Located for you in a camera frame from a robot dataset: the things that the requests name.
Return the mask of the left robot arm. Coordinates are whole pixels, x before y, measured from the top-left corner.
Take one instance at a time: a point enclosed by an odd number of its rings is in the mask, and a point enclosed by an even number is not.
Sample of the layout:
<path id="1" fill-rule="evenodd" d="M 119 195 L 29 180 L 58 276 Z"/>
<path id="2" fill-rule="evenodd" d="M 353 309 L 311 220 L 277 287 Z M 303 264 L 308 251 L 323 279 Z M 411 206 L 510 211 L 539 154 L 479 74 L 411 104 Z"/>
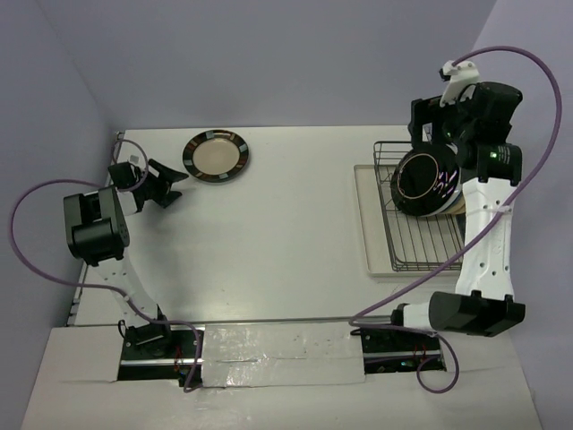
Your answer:
<path id="1" fill-rule="evenodd" d="M 93 267 L 104 280 L 102 288 L 115 292 L 126 334 L 143 339 L 143 347 L 153 356 L 164 357 L 174 349 L 175 334 L 133 268 L 125 216 L 141 212 L 147 201 L 167 208 L 182 196 L 172 189 L 173 184 L 189 175 L 154 159 L 146 170 L 125 161 L 110 166 L 108 173 L 111 185 L 64 197 L 66 242 L 73 257 Z"/>

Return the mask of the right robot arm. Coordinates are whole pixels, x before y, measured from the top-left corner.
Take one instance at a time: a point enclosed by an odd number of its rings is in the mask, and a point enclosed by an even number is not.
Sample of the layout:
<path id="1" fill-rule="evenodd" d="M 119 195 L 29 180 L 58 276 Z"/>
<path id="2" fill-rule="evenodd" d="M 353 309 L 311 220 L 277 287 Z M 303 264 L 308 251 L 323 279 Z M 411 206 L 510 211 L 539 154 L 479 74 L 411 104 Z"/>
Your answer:
<path id="1" fill-rule="evenodd" d="M 513 201 L 520 191 L 522 151 L 507 142 L 510 120 L 522 92 L 498 82 L 466 84 L 453 100 L 417 99 L 408 126 L 415 149 L 421 131 L 432 126 L 431 142 L 453 145 L 461 169 L 466 207 L 462 267 L 454 292 L 437 291 L 423 304 L 401 304 L 392 312 L 390 343 L 408 350 L 420 331 L 495 337 L 523 322 L 516 302 L 509 257 Z"/>

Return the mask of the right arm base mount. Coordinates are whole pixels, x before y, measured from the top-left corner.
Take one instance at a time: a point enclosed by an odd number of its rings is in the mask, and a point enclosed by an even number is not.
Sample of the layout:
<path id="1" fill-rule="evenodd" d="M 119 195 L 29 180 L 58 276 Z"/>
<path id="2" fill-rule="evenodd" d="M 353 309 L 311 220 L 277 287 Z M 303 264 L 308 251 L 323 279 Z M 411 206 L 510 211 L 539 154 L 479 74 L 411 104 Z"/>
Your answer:
<path id="1" fill-rule="evenodd" d="M 445 370 L 440 341 L 428 331 L 395 327 L 393 320 L 350 321 L 350 335 L 360 341 L 366 374 Z"/>

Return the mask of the black rim plate front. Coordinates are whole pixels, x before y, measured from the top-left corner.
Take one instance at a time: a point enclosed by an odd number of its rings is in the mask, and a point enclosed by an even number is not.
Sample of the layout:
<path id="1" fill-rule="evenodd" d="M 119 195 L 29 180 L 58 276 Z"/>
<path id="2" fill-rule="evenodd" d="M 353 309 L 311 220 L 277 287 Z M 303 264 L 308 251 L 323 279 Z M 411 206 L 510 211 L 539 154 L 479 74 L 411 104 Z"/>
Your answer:
<path id="1" fill-rule="evenodd" d="M 443 212 L 462 195 L 455 152 L 435 145 L 412 149 L 391 176 L 390 194 L 395 207 L 407 216 L 445 215 Z"/>

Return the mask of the beige bird plate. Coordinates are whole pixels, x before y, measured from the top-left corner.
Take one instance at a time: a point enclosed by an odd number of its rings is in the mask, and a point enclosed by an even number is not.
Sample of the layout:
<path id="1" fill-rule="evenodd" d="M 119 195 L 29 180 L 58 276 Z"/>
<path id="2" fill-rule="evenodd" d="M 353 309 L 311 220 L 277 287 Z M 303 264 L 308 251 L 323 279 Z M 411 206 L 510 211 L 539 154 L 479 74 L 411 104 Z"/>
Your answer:
<path id="1" fill-rule="evenodd" d="M 445 215 L 459 215 L 463 214 L 466 210 L 465 199 L 460 195 L 444 212 Z"/>

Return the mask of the black rim plate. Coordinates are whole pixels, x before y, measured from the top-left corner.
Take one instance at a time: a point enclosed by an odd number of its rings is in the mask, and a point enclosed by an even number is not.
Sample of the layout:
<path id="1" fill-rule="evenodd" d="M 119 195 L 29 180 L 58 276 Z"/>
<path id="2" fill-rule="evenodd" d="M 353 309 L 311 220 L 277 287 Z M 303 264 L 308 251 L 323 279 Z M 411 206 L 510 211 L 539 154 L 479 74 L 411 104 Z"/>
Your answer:
<path id="1" fill-rule="evenodd" d="M 240 176 L 250 160 L 250 148 L 238 133 L 223 129 L 195 135 L 183 149 L 182 162 L 195 179 L 223 184 Z"/>
<path id="2" fill-rule="evenodd" d="M 407 216 L 445 215 L 443 212 L 462 195 L 455 152 L 435 145 L 412 149 L 391 176 L 390 194 L 395 207 Z"/>

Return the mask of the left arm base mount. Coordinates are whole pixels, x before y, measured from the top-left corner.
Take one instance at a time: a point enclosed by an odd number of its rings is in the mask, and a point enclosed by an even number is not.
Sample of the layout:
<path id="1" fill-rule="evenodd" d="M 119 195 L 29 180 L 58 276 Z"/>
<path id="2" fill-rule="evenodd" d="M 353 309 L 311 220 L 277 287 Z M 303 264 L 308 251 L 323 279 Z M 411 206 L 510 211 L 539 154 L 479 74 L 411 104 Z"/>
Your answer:
<path id="1" fill-rule="evenodd" d="M 197 348 L 203 341 L 191 330 L 147 324 L 127 328 L 120 320 L 117 329 L 123 340 L 117 380 L 120 382 L 165 380 L 183 388 L 192 370 Z"/>

